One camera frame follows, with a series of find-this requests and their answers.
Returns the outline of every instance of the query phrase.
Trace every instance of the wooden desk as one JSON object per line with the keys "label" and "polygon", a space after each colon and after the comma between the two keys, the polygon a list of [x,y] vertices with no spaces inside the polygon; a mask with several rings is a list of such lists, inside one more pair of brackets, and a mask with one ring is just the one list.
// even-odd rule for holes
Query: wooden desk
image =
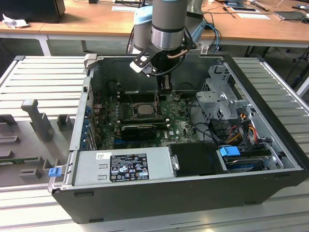
{"label": "wooden desk", "polygon": [[45,23],[43,34],[129,36],[133,12],[112,11],[112,2],[65,0],[66,12],[57,24]]}
{"label": "wooden desk", "polygon": [[[259,2],[276,6],[280,0],[259,0]],[[0,24],[0,37],[38,39],[43,53],[50,56],[49,40],[80,40],[83,50],[87,50],[85,41],[127,41],[133,27],[133,12],[114,12],[113,3],[101,1],[89,4],[87,0],[64,0],[65,15],[58,24],[30,23],[30,27],[9,29]],[[296,1],[284,1],[272,11],[291,11]],[[203,7],[208,9],[223,6],[214,2]],[[210,10],[212,13],[226,13],[222,7]],[[213,14],[216,28],[221,32],[221,44],[307,47],[309,45],[309,26],[301,22],[280,21],[274,14],[268,14],[270,20],[245,19],[237,14]],[[211,22],[209,14],[206,19]],[[203,32],[201,42],[210,44],[214,38],[211,30]]]}
{"label": "wooden desk", "polygon": [[[275,1],[271,3],[266,0],[259,1],[265,5],[276,6]],[[296,4],[295,1],[286,1],[288,4]],[[218,2],[212,4],[205,4],[203,10],[215,8],[220,6]],[[277,8],[268,8],[273,11],[291,11],[292,8],[286,7],[281,4]],[[220,7],[210,12],[224,13],[225,11]],[[234,45],[261,45],[261,46],[280,46],[285,44],[286,46],[303,46],[309,45],[309,25],[302,22],[288,22],[281,21],[279,17],[274,14],[267,14],[270,20],[264,19],[250,19],[240,18],[237,14],[233,14],[236,18],[233,18],[230,14],[212,14],[216,28],[221,32],[222,44],[234,44]],[[205,14],[206,19],[211,22],[210,14]],[[212,31],[205,31],[202,34],[202,39],[207,39]]]}

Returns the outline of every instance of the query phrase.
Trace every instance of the motherboard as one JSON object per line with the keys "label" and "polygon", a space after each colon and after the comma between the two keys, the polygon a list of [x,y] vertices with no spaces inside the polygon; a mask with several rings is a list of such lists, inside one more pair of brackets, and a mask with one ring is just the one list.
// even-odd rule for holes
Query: motherboard
{"label": "motherboard", "polygon": [[168,146],[198,142],[189,122],[189,98],[180,93],[96,96],[95,131],[99,149]]}

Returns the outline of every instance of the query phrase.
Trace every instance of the black box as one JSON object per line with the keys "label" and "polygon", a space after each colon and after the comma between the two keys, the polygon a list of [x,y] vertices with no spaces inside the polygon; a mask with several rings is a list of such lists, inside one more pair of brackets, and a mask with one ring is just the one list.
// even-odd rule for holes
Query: black box
{"label": "black box", "polygon": [[58,23],[65,12],[63,0],[1,0],[2,14],[12,19],[24,19],[27,22],[41,21]]}

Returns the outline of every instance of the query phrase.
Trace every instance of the power supply label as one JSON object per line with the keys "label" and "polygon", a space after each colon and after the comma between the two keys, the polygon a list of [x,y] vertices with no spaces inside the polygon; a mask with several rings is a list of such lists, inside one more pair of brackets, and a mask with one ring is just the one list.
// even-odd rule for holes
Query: power supply label
{"label": "power supply label", "polygon": [[148,180],[146,154],[111,156],[110,181]]}

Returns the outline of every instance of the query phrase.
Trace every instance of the blue cable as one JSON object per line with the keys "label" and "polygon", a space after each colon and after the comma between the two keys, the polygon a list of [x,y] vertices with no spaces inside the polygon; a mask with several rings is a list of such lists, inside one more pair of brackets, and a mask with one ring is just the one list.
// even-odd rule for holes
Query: blue cable
{"label": "blue cable", "polygon": [[218,48],[219,46],[219,34],[218,34],[218,31],[216,28],[214,28],[212,25],[209,25],[209,24],[206,24],[208,27],[210,27],[215,33],[216,33],[216,36],[217,36],[217,45],[216,45],[216,49]]}

